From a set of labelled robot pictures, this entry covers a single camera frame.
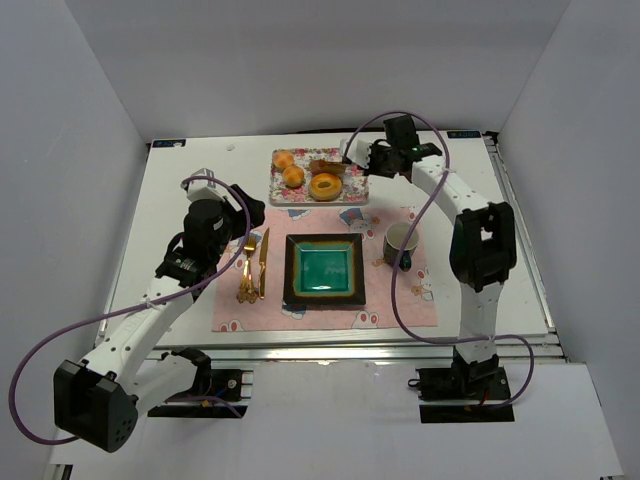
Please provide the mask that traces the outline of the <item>green square plate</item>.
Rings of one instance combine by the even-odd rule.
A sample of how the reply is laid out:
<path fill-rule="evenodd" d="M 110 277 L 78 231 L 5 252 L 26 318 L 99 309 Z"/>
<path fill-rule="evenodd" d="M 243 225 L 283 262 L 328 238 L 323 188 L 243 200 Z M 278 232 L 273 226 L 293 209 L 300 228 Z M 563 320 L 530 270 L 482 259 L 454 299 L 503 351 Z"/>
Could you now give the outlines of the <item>green square plate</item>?
<path fill-rule="evenodd" d="M 359 234 L 290 234 L 285 241 L 283 301 L 306 307 L 366 304 Z"/>

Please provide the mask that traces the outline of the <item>brown striped bread loaf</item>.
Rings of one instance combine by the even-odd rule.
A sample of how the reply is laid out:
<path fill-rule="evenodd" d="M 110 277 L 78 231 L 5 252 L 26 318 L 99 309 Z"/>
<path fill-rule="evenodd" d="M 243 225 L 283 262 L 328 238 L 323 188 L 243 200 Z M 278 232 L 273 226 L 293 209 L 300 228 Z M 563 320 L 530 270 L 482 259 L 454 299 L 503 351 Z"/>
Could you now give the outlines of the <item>brown striped bread loaf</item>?
<path fill-rule="evenodd" d="M 309 163 L 309 170 L 313 176 L 319 174 L 330 174 L 335 176 L 343 175 L 346 171 L 346 168 L 341 168 L 340 166 L 325 166 L 323 159 L 314 159 Z"/>

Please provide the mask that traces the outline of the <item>dark green mug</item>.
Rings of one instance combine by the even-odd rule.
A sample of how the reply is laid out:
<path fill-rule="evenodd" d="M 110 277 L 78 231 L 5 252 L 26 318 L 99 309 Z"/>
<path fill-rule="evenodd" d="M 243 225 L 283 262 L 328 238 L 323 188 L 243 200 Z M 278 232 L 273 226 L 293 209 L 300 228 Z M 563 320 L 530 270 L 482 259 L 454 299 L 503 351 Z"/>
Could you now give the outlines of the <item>dark green mug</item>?
<path fill-rule="evenodd" d="M 409 236 L 406 247 L 401 250 L 400 246 L 409 233 L 411 225 L 409 223 L 394 223 L 386 230 L 383 242 L 383 258 L 386 264 L 393 266 L 397 257 L 400 258 L 399 269 L 407 272 L 412 267 L 412 256 L 419 244 L 419 234 L 414 230 Z"/>

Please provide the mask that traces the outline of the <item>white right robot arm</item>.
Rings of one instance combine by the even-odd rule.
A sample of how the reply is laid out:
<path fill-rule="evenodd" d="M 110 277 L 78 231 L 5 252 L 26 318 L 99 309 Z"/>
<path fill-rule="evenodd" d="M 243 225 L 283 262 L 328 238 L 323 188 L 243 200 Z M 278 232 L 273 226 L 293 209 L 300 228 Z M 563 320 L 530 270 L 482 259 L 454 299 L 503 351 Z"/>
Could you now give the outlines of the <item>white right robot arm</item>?
<path fill-rule="evenodd" d="M 393 178 L 405 175 L 450 220 L 449 264 L 460 283 L 461 318 L 454 364 L 479 379 L 498 369 L 495 344 L 498 301 L 517 262 L 515 219 L 507 202 L 491 202 L 451 165 L 449 148 L 420 142 L 416 116 L 394 111 L 383 122 L 387 145 L 368 147 L 363 170 Z"/>

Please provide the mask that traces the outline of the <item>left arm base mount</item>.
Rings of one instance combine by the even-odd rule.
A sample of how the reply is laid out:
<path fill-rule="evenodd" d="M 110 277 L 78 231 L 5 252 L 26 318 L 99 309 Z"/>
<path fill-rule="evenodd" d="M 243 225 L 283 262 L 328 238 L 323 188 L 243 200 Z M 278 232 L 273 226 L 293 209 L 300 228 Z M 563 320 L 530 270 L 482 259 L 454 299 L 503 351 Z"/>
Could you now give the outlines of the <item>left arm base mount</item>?
<path fill-rule="evenodd" d="M 163 352 L 160 365 L 186 361 L 193 374 L 188 388 L 171 391 L 161 404 L 147 412 L 149 418 L 241 419 L 252 396 L 252 370 L 216 366 L 203 351 L 181 348 Z"/>

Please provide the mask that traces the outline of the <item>floral rectangular tray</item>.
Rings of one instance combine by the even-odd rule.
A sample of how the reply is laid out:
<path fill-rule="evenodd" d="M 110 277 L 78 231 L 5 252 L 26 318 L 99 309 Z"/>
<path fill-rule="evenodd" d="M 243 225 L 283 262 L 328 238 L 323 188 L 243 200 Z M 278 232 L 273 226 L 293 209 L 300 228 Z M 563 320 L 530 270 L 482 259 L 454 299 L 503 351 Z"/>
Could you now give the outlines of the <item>floral rectangular tray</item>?
<path fill-rule="evenodd" d="M 369 199 L 368 178 L 342 162 L 338 148 L 274 150 L 269 201 L 274 206 L 313 203 L 362 205 Z"/>

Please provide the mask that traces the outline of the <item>pink bunny placemat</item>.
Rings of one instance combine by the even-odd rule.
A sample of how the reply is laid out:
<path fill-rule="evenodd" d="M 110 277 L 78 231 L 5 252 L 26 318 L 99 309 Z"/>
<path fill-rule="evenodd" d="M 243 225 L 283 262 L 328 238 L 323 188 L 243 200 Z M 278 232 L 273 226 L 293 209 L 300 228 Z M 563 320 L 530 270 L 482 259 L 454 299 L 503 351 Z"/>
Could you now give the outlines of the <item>pink bunny placemat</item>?
<path fill-rule="evenodd" d="M 270 209 L 267 224 L 254 231 L 257 242 L 270 231 L 266 274 L 266 296 L 256 303 L 239 303 L 246 257 L 213 284 L 212 330 L 222 333 L 242 331 L 347 330 L 394 328 L 390 302 L 391 266 L 384 262 L 383 237 L 397 223 L 414 220 L 416 207 L 324 208 L 313 210 Z M 351 233 L 363 240 L 366 304 L 322 311 L 317 307 L 289 307 L 283 302 L 285 237 L 288 234 Z"/>

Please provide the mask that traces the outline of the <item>metal tongs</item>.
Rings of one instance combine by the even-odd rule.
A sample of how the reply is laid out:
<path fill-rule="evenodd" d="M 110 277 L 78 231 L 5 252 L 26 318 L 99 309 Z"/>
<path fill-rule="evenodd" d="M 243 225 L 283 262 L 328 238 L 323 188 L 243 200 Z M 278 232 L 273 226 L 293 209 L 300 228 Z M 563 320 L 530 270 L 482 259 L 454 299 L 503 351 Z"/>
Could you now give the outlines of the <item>metal tongs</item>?
<path fill-rule="evenodd" d="M 326 159 L 323 160 L 325 166 L 340 166 L 341 168 L 346 168 L 351 165 L 350 160 L 343 161 L 341 159 Z"/>

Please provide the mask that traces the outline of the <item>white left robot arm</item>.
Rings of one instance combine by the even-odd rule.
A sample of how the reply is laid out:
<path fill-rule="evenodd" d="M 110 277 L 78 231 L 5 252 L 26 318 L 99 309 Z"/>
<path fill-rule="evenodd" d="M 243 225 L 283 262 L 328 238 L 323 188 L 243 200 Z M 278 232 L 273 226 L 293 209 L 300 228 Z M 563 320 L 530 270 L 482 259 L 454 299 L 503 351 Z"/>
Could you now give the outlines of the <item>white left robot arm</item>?
<path fill-rule="evenodd" d="M 54 422 L 60 429 L 106 452 L 121 448 L 139 417 L 169 399 L 204 396 L 212 384 L 211 359 L 192 347 L 164 355 L 147 371 L 140 368 L 161 337 L 190 309 L 217 273 L 229 242 L 265 221 L 265 204 L 238 185 L 243 201 L 235 209 L 206 183 L 184 186 L 190 201 L 183 228 L 166 253 L 142 301 L 101 344 L 81 360 L 64 361 L 55 371 Z"/>

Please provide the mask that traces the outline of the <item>round bun back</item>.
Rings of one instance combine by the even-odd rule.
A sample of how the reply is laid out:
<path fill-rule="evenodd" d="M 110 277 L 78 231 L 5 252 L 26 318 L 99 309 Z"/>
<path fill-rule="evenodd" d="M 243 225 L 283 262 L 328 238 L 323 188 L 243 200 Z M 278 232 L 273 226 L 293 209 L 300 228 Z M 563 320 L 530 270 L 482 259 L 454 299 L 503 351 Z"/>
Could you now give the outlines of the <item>round bun back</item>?
<path fill-rule="evenodd" d="M 276 151 L 272 156 L 272 165 L 278 171 L 284 171 L 286 168 L 289 168 L 294 164 L 294 155 L 289 151 Z"/>

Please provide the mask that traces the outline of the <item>round bun front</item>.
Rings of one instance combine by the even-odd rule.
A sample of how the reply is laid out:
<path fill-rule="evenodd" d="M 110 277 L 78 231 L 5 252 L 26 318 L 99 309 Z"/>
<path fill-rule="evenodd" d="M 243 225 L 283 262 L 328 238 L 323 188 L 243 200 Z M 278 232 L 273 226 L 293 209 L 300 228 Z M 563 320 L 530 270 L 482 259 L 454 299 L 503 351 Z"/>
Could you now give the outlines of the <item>round bun front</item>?
<path fill-rule="evenodd" d="M 304 169 L 296 165 L 285 168 L 282 172 L 282 177 L 285 186 L 288 188 L 298 188 L 305 182 Z"/>

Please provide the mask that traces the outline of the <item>gold knife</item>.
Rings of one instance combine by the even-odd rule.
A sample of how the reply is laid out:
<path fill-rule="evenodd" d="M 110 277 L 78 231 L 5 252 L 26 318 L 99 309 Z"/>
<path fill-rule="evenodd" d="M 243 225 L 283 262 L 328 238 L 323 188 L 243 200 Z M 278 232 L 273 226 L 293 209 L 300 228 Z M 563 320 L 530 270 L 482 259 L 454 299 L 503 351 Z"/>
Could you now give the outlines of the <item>gold knife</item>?
<path fill-rule="evenodd" d="M 264 231 L 262 237 L 261 248 L 259 252 L 259 279 L 258 279 L 258 296 L 260 299 L 265 298 L 265 290 L 266 290 L 266 269 L 267 269 L 267 256 L 268 256 L 268 246 L 269 246 L 269 236 L 270 236 L 270 228 L 267 228 Z"/>

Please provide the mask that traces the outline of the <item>gold fork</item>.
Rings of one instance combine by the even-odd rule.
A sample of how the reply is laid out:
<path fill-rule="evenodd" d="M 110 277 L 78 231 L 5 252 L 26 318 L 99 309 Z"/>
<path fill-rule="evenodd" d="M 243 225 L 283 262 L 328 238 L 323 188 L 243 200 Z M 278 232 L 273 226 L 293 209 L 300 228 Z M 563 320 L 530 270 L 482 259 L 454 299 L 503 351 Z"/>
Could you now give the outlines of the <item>gold fork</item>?
<path fill-rule="evenodd" d="M 236 299 L 239 303 L 249 302 L 253 304 L 256 301 L 256 294 L 251 271 L 251 258 L 255 250 L 256 240 L 254 236 L 250 234 L 249 239 L 247 240 L 243 248 L 245 263 L 241 284 L 236 295 Z"/>

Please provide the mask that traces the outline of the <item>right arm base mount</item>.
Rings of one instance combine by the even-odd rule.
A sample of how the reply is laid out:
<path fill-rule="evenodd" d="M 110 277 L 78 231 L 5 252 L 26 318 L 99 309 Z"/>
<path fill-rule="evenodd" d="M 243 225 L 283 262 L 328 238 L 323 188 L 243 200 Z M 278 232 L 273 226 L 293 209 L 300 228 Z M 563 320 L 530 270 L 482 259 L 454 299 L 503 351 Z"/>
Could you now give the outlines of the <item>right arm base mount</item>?
<path fill-rule="evenodd" d="M 417 394 L 422 424 L 512 423 L 511 405 L 498 408 L 511 397 L 503 367 L 497 372 L 463 386 L 461 375 L 452 367 L 417 369 L 407 387 Z"/>

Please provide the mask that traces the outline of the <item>round bun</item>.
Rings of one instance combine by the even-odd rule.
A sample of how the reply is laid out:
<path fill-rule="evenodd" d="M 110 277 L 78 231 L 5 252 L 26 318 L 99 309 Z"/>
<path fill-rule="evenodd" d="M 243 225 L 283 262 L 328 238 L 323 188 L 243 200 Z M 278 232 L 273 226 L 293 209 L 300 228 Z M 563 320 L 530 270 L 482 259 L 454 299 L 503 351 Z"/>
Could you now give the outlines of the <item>round bun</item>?
<path fill-rule="evenodd" d="M 284 171 L 286 168 L 289 168 L 294 164 L 294 155 L 289 151 L 276 151 L 272 156 L 272 165 L 278 171 Z"/>
<path fill-rule="evenodd" d="M 296 165 L 285 168 L 282 172 L 282 177 L 285 186 L 288 188 L 298 188 L 305 182 L 304 169 Z"/>

